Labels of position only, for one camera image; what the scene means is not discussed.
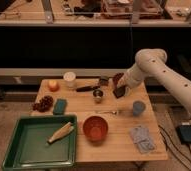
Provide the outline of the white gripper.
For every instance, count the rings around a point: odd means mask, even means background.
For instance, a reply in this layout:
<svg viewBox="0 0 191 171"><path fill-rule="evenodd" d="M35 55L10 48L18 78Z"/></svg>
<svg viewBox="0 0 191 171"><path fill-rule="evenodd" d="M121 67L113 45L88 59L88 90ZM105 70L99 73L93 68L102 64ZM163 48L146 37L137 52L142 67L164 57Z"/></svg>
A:
<svg viewBox="0 0 191 171"><path fill-rule="evenodd" d="M132 89L139 86L144 79L145 73L137 65L133 65L124 72L124 75L117 83L117 87L128 86Z"/></svg>

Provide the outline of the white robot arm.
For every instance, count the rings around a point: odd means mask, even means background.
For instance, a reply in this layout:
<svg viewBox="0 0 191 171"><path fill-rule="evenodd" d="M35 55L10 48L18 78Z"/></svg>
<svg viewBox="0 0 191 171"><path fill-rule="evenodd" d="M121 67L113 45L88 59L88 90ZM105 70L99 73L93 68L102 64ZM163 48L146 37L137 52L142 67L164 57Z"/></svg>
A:
<svg viewBox="0 0 191 171"><path fill-rule="evenodd" d="M166 64L167 53L163 49L142 49L135 55L135 63L124 72L117 86L130 89L139 86L146 77L154 77L191 114L191 81Z"/></svg>

